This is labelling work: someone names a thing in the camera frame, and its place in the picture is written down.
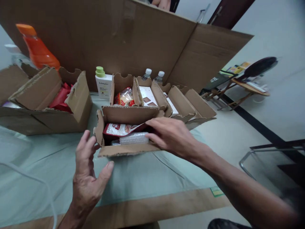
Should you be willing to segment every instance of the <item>red packaging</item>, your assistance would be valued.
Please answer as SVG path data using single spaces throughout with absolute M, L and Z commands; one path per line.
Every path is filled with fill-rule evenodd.
M 131 107 L 132 105 L 134 105 L 131 88 L 127 87 L 123 91 L 118 93 L 114 97 L 114 104 L 118 104 L 124 107 Z
M 105 139 L 112 141 L 127 136 L 132 132 L 141 132 L 146 127 L 145 123 L 140 125 L 108 123 L 103 131 L 103 136 Z
M 49 108 L 54 108 L 56 110 L 72 113 L 70 107 L 64 102 L 68 94 L 70 94 L 70 91 L 71 91 L 71 87 L 68 84 L 64 83 L 64 85 L 61 87 L 55 99 L 49 105 Z

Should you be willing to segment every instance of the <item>cardboard box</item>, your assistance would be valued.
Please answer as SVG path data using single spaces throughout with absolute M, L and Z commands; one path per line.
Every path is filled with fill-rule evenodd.
M 18 0 L 7 1 L 0 7 L 0 23 L 25 55 L 28 48 L 15 24 L 32 25 L 62 66 L 86 71 L 90 91 L 97 91 L 95 70 L 102 65 L 106 74 L 123 76 L 142 76 L 150 68 L 152 79 L 161 70 L 164 82 L 200 92 L 253 37 L 139 1 L 91 0 L 85 7 L 81 0 L 49 3 L 23 4 L 20 10 Z
M 132 89 L 132 97 L 134 100 L 134 107 L 140 106 L 140 98 L 138 94 L 138 88 L 135 83 L 135 79 L 132 75 L 128 74 L 126 77 L 122 77 L 120 73 L 113 75 L 111 94 L 110 94 L 110 105 L 114 105 L 114 97 L 122 92 L 125 88 L 130 87 Z
M 107 142 L 103 138 L 103 130 L 107 123 L 140 125 L 152 118 L 163 117 L 164 111 L 150 107 L 102 107 L 102 111 L 97 110 L 97 116 L 98 123 L 93 133 L 97 139 L 97 143 L 101 146 L 98 156 L 132 155 L 140 152 L 160 150 L 152 142 L 148 144 L 111 146 L 110 142 Z
M 167 108 L 166 99 L 162 95 L 162 90 L 156 82 L 152 81 L 151 79 L 147 79 L 144 81 L 144 80 L 142 80 L 142 78 L 140 76 L 136 77 L 135 81 L 136 81 L 136 84 L 138 87 L 150 87 L 150 89 L 153 93 L 153 96 L 156 100 L 156 103 L 158 105 L 158 108 L 163 111 L 166 110 L 166 108 Z M 144 98 L 142 97 L 142 94 L 140 93 L 140 91 L 138 92 L 138 94 L 140 97 L 141 106 L 143 106 Z
M 168 83 L 165 86 L 159 85 L 161 90 L 168 94 L 179 115 L 173 116 L 183 120 L 188 129 L 215 119 L 216 112 L 203 100 L 203 98 L 192 88 L 172 86 Z
M 180 90 L 176 86 L 170 87 L 170 84 L 163 87 L 163 89 L 169 90 L 168 94 L 181 112 L 180 115 L 176 115 L 173 118 L 184 121 L 189 130 L 215 119 L 215 111 L 193 89 L 181 88 Z M 98 123 L 93 130 L 97 143 L 101 145 L 98 156 L 133 155 L 160 150 L 156 144 L 151 142 L 148 144 L 110 146 L 110 142 L 106 142 L 103 138 L 103 130 L 107 123 L 140 125 L 151 118 L 164 115 L 163 111 L 150 107 L 102 107 L 102 111 L 97 111 Z
M 87 128 L 92 101 L 85 72 L 74 73 L 46 67 L 30 80 L 18 66 L 0 71 L 1 104 L 9 100 L 17 108 L 0 107 L 0 125 L 24 135 L 82 132 Z M 65 103 L 71 111 L 47 108 L 59 92 L 62 82 L 73 84 Z

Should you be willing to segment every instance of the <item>bottle cap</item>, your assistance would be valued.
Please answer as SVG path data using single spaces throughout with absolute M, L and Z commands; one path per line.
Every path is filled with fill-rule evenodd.
M 152 73 L 152 70 L 149 69 L 149 68 L 147 68 L 146 71 L 145 71 L 145 73 L 148 74 L 148 75 L 150 75 L 150 74 Z
M 37 36 L 35 29 L 30 25 L 16 24 L 16 26 L 17 26 L 19 32 L 21 32 L 24 35 Z
M 164 72 L 163 71 L 160 71 L 159 73 L 158 73 L 158 76 L 161 76 L 161 77 L 163 77 L 164 76 Z
M 21 53 L 21 50 L 17 45 L 4 45 L 4 47 L 6 47 L 7 51 L 10 53 Z
M 101 77 L 101 78 L 105 77 L 105 72 L 104 72 L 103 67 L 100 67 L 100 66 L 96 67 L 95 74 L 97 77 Z

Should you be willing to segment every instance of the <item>bubble wrap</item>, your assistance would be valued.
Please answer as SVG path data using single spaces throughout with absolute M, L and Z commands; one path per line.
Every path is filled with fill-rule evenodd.
M 149 139 L 145 137 L 148 132 L 131 133 L 126 137 L 120 137 L 120 144 L 145 144 L 149 142 Z

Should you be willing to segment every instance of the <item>wooden table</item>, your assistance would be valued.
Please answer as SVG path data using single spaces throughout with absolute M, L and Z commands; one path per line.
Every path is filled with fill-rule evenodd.
M 231 109 L 231 111 L 232 111 L 232 110 L 234 110 L 237 106 L 239 106 L 243 101 L 245 101 L 247 98 L 249 98 L 250 96 L 252 96 L 252 95 L 254 95 L 254 94 L 259 94 L 259 95 L 263 95 L 263 96 L 270 96 L 270 93 L 269 93 L 269 92 L 264 92 L 264 93 L 263 93 L 263 92 L 257 90 L 256 88 L 254 88 L 254 87 L 252 87 L 252 86 L 250 86 L 250 85 L 248 85 L 248 84 L 246 84 L 246 83 L 239 82 L 239 81 L 237 81 L 235 78 L 233 78 L 233 79 L 230 79 L 230 82 L 229 82 L 228 86 L 227 86 L 223 91 L 221 91 L 221 92 L 218 94 L 217 100 L 219 100 L 219 99 L 223 96 L 223 94 L 224 94 L 228 89 L 233 88 L 233 87 L 236 86 L 236 85 L 243 87 L 243 88 L 244 88 L 246 91 L 248 91 L 249 93 L 248 93 L 245 97 L 243 97 L 243 98 L 241 98 L 241 99 L 239 99 L 239 100 L 237 100 L 237 101 L 235 101 L 235 102 L 232 102 L 232 103 L 230 103 L 230 104 L 227 104 L 226 106 L 221 107 L 221 108 L 219 108 L 218 110 L 221 110 L 221 109 L 223 109 L 223 108 L 225 108 L 225 107 L 228 107 L 228 106 L 231 106 L 231 105 L 233 105 L 233 104 L 236 104 L 234 107 L 232 107 L 232 109 Z

